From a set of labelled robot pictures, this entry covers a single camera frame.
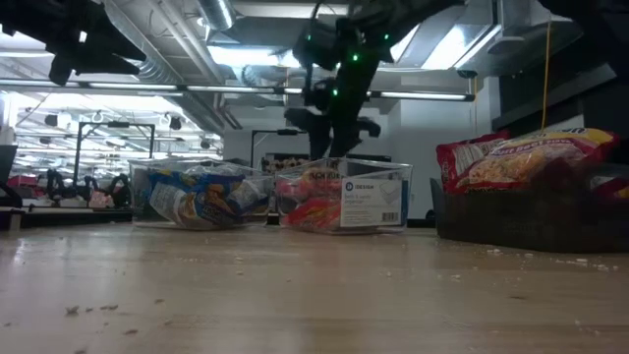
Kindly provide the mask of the red Maruchan noodle pack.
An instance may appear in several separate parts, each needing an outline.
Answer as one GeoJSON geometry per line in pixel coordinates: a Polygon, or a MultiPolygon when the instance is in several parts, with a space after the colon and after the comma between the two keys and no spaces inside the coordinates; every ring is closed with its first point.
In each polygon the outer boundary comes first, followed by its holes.
{"type": "Polygon", "coordinates": [[[590,180],[589,186],[600,198],[629,200],[629,178],[595,176],[590,180]]]}
{"type": "Polygon", "coordinates": [[[603,162],[620,142],[611,132],[572,128],[506,140],[447,184],[451,194],[522,190],[548,168],[574,170],[603,162]]]}
{"type": "Polygon", "coordinates": [[[510,133],[503,130],[475,139],[438,145],[435,149],[436,160],[440,167],[444,190],[451,190],[471,165],[509,138],[510,133]]]}

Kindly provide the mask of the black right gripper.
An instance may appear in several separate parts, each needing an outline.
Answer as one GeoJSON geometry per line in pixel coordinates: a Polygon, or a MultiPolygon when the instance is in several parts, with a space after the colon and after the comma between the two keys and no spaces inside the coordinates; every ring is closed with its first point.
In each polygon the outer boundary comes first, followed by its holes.
{"type": "Polygon", "coordinates": [[[377,123],[360,115],[362,103],[355,93],[352,90],[349,95],[342,93],[332,78],[315,84],[307,82],[302,98],[305,108],[287,108],[284,117],[309,134],[310,158],[323,158],[329,146],[330,157],[346,156],[362,142],[361,132],[367,132],[371,138],[381,134],[377,123]]]}

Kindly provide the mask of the suspended linear light rail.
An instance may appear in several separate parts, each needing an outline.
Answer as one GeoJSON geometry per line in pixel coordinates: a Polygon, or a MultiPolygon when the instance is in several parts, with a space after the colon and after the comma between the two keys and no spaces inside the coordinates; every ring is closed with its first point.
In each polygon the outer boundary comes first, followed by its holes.
{"type": "MultiPolygon", "coordinates": [[[[236,94],[275,94],[301,95],[301,88],[285,87],[240,87],[240,86],[198,86],[198,85],[164,85],[140,83],[107,83],[107,82],[67,82],[64,86],[45,80],[0,79],[0,89],[23,89],[33,91],[44,90],[108,90],[128,91],[132,94],[147,92],[155,95],[175,95],[184,92],[211,92],[236,94]]],[[[450,93],[432,91],[387,91],[368,90],[367,98],[380,99],[411,99],[431,101],[474,101],[476,97],[469,93],[450,93]]]]}

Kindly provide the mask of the orange Maruchan noodle pack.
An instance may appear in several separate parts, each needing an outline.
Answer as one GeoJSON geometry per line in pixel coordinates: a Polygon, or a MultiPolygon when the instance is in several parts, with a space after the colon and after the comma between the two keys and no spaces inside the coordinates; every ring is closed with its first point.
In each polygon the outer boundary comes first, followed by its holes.
{"type": "Polygon", "coordinates": [[[310,199],[281,216],[280,223],[310,231],[332,230],[340,226],[340,215],[338,200],[310,199]]]}
{"type": "Polygon", "coordinates": [[[337,198],[340,195],[338,179],[279,179],[276,181],[276,194],[297,202],[311,198],[337,198]]]}
{"type": "Polygon", "coordinates": [[[331,167],[309,167],[301,175],[301,180],[308,184],[336,183],[342,179],[337,169],[331,167]]]}

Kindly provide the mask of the smoky clear plastic bin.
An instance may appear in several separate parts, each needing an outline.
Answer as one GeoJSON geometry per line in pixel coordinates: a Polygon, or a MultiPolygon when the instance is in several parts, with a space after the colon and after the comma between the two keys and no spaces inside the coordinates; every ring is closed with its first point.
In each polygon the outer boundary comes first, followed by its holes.
{"type": "Polygon", "coordinates": [[[553,166],[526,189],[469,194],[448,194],[432,179],[437,235],[542,252],[629,252],[629,200],[596,196],[595,176],[629,178],[629,165],[553,166]]]}

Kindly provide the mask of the round silver ventilation duct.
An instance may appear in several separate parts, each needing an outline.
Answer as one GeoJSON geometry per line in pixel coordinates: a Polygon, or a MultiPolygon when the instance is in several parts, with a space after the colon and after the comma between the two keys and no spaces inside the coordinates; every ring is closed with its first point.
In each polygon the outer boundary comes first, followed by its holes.
{"type": "Polygon", "coordinates": [[[228,30],[236,23],[237,12],[230,0],[197,1],[203,19],[212,30],[228,30]]]}

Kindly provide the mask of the blue Maruchan noodle pack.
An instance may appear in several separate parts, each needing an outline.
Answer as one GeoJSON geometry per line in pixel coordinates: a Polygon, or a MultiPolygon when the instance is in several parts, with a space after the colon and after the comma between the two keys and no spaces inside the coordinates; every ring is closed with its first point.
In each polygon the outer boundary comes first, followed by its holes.
{"type": "Polygon", "coordinates": [[[263,213],[268,209],[273,182],[269,178],[245,179],[227,197],[237,216],[263,213]]]}
{"type": "Polygon", "coordinates": [[[243,223],[228,197],[244,180],[244,175],[154,171],[148,174],[148,203],[160,216],[184,228],[230,228],[243,223]]]}

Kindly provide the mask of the clear plastic bin with label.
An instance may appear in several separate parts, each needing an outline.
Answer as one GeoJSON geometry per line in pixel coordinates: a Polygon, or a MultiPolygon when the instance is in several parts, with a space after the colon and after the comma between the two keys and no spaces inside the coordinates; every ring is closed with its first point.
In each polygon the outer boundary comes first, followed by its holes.
{"type": "Polygon", "coordinates": [[[413,167],[409,164],[370,161],[353,158],[324,158],[288,168],[275,175],[276,207],[279,223],[288,228],[315,233],[377,234],[401,232],[406,228],[413,167]],[[310,231],[280,223],[280,217],[305,203],[282,198],[276,194],[276,181],[296,180],[309,167],[331,167],[342,175],[340,195],[340,226],[332,230],[310,231]]]}

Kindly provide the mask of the silver rectangular ventilation duct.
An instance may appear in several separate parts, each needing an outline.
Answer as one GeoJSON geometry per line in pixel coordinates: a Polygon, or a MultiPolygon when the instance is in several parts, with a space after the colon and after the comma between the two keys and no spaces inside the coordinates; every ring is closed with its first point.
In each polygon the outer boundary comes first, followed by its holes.
{"type": "Polygon", "coordinates": [[[517,74],[582,36],[538,0],[464,0],[415,26],[391,53],[391,73],[474,71],[517,74]]]}

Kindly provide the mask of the black frame stand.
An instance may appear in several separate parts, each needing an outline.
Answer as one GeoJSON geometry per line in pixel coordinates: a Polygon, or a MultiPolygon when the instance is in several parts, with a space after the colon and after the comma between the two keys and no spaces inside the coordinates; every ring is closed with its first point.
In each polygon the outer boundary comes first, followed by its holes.
{"type": "Polygon", "coordinates": [[[251,167],[262,168],[262,161],[310,157],[309,136],[306,132],[285,128],[252,130],[250,143],[251,167]]]}
{"type": "Polygon", "coordinates": [[[82,143],[83,140],[88,137],[91,132],[93,131],[93,129],[87,133],[84,133],[84,127],[85,126],[92,126],[94,128],[99,128],[101,126],[107,126],[108,128],[119,128],[119,129],[130,129],[132,127],[135,128],[149,128],[150,129],[150,136],[149,136],[149,151],[148,151],[148,158],[153,158],[153,151],[154,151],[154,142],[155,142],[155,129],[156,126],[154,124],[147,124],[147,123],[130,123],[130,122],[123,122],[123,121],[111,121],[111,122],[107,122],[107,123],[95,123],[95,122],[80,122],[79,123],[79,129],[78,129],[78,134],[77,134],[77,142],[76,142],[76,149],[75,149],[75,167],[74,167],[74,172],[73,172],[73,187],[76,187],[79,181],[79,171],[80,171],[80,158],[81,158],[81,152],[82,152],[82,143]]]}

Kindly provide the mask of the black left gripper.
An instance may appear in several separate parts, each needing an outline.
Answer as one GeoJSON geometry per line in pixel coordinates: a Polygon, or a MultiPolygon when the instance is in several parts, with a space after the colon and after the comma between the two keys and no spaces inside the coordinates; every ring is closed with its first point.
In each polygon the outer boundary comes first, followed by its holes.
{"type": "Polygon", "coordinates": [[[119,75],[140,72],[127,61],[113,62],[114,53],[132,60],[145,60],[146,55],[111,24],[103,4],[60,0],[60,5],[62,17],[53,23],[52,38],[46,42],[46,50],[54,55],[48,74],[51,82],[64,86],[73,71],[119,75]]]}

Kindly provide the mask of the silver spiral ventilation duct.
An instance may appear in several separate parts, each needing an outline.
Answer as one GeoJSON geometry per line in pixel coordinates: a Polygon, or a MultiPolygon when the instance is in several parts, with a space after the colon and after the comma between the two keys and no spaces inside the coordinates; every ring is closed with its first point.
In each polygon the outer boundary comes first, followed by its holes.
{"type": "MultiPolygon", "coordinates": [[[[137,74],[138,80],[143,84],[181,84],[183,78],[114,1],[102,1],[112,24],[146,55],[146,59],[138,65],[140,70],[137,74]]],[[[184,93],[182,96],[166,96],[166,99],[180,106],[183,112],[202,130],[223,136],[225,130],[223,120],[198,97],[184,93]]]]}

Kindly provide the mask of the black background table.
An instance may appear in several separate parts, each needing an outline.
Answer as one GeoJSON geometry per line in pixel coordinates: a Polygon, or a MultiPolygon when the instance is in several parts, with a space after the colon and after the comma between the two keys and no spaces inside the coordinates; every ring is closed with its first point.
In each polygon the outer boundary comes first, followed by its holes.
{"type": "Polygon", "coordinates": [[[22,217],[21,228],[109,224],[131,222],[132,219],[132,212],[124,209],[43,208],[27,212],[22,217]]]}

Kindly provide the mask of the black monitor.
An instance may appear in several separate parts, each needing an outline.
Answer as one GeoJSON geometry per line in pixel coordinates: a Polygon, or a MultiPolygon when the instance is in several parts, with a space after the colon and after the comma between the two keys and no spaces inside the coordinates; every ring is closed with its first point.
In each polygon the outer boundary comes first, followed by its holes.
{"type": "Polygon", "coordinates": [[[8,185],[17,146],[0,145],[0,207],[23,207],[23,199],[8,185]]]}

